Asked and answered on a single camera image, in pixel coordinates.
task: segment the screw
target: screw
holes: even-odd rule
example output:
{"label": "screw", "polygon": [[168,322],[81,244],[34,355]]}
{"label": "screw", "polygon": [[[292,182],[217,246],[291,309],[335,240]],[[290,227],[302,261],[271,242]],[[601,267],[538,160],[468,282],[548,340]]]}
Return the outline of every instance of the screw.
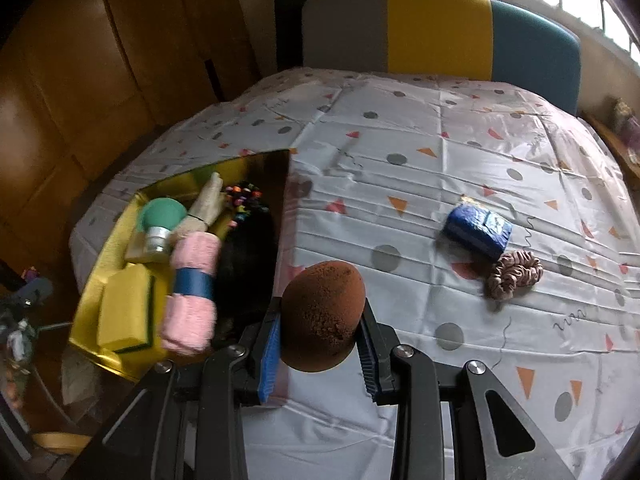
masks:
{"label": "screw", "polygon": [[486,372],[486,365],[482,361],[469,361],[466,369],[475,375],[482,375]]}
{"label": "screw", "polygon": [[227,349],[235,357],[242,357],[246,352],[246,348],[242,345],[229,345]]}
{"label": "screw", "polygon": [[159,374],[165,374],[171,371],[174,364],[171,361],[159,361],[154,365],[154,370]]}
{"label": "screw", "polygon": [[409,345],[398,345],[394,348],[394,354],[396,357],[411,357],[414,349]]}

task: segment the blue band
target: blue band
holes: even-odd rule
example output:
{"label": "blue band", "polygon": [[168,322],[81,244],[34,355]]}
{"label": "blue band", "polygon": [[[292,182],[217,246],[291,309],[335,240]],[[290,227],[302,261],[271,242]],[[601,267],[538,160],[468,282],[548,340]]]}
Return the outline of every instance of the blue band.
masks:
{"label": "blue band", "polygon": [[213,300],[213,278],[199,269],[184,267],[175,271],[174,294]]}

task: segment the blue package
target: blue package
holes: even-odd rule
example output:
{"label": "blue package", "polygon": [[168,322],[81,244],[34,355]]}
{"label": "blue package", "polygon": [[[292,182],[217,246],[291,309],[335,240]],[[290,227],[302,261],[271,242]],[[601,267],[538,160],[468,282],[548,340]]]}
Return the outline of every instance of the blue package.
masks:
{"label": "blue package", "polygon": [[463,203],[449,213],[443,232],[492,260],[500,258],[511,236],[511,223],[479,205]]}

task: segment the brown scrunchie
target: brown scrunchie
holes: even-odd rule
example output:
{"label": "brown scrunchie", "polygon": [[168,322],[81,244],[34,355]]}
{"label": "brown scrunchie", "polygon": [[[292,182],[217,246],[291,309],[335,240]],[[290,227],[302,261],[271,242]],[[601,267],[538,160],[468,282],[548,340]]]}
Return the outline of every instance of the brown scrunchie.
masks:
{"label": "brown scrunchie", "polygon": [[486,280],[487,294],[494,300],[509,300],[519,286],[531,286],[542,278],[542,264],[529,251],[504,253]]}

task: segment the yellow tray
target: yellow tray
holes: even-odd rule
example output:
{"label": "yellow tray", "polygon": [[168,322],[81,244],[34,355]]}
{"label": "yellow tray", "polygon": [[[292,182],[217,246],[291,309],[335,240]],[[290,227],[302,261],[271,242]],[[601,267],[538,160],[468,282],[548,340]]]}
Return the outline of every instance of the yellow tray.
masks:
{"label": "yellow tray", "polygon": [[[94,269],[84,286],[84,291],[76,310],[69,343],[88,355],[96,365],[131,381],[139,380],[157,361],[170,357],[160,343],[159,327],[164,317],[166,297],[171,293],[174,273],[166,264],[147,264],[155,277],[154,284],[154,343],[151,348],[116,354],[101,348],[96,343],[100,301],[104,285],[111,275],[123,269],[127,263],[124,254],[131,234],[136,228],[136,219],[143,206],[150,200],[168,196],[189,204],[196,199],[202,187],[214,171],[222,177],[225,186],[241,180],[248,180],[260,187],[262,198],[271,209],[276,233],[280,233],[280,217],[284,202],[284,187],[289,173],[289,150],[258,153],[241,158],[232,158],[209,164],[160,180],[139,190],[130,200],[116,222],[109,238],[95,262]],[[229,218],[222,218],[210,229],[220,238],[226,234]]]}

